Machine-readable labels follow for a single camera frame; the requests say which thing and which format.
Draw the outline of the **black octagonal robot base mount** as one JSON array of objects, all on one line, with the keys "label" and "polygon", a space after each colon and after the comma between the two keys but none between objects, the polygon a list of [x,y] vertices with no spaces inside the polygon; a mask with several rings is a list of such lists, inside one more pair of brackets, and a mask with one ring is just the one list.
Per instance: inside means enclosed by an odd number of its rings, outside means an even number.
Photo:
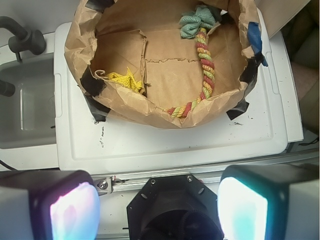
[{"label": "black octagonal robot base mount", "polygon": [[222,240],[218,197],[192,174],[150,178],[126,207],[131,240]]}]

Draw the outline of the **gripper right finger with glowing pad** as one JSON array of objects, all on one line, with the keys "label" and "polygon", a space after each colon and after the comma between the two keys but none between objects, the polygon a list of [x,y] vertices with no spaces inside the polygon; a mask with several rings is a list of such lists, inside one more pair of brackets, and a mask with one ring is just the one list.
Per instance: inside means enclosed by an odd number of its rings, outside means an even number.
[{"label": "gripper right finger with glowing pad", "polygon": [[221,176],[217,209],[228,240],[318,240],[320,168],[230,165]]}]

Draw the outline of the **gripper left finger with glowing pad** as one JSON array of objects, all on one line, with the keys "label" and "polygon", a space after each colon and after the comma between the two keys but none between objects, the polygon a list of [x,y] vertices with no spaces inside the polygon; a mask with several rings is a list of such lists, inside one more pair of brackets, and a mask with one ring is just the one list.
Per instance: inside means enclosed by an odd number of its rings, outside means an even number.
[{"label": "gripper left finger with glowing pad", "polygon": [[84,170],[0,173],[2,240],[94,240],[100,198]]}]

